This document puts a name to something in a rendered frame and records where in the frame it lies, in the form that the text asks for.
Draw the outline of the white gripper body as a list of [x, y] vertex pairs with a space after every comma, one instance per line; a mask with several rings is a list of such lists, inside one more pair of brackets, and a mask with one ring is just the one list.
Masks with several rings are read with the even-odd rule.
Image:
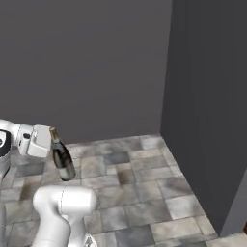
[[51, 135], [49, 126], [35, 125], [29, 143], [28, 154], [35, 157], [46, 158], [50, 152]]

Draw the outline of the dark green wine bottle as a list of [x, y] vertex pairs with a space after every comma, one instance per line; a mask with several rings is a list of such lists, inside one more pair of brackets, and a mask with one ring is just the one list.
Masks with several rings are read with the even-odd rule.
[[69, 181], [74, 179], [76, 172], [69, 150], [61, 141], [55, 127], [50, 127], [51, 149], [53, 161], [59, 171], [61, 180]]

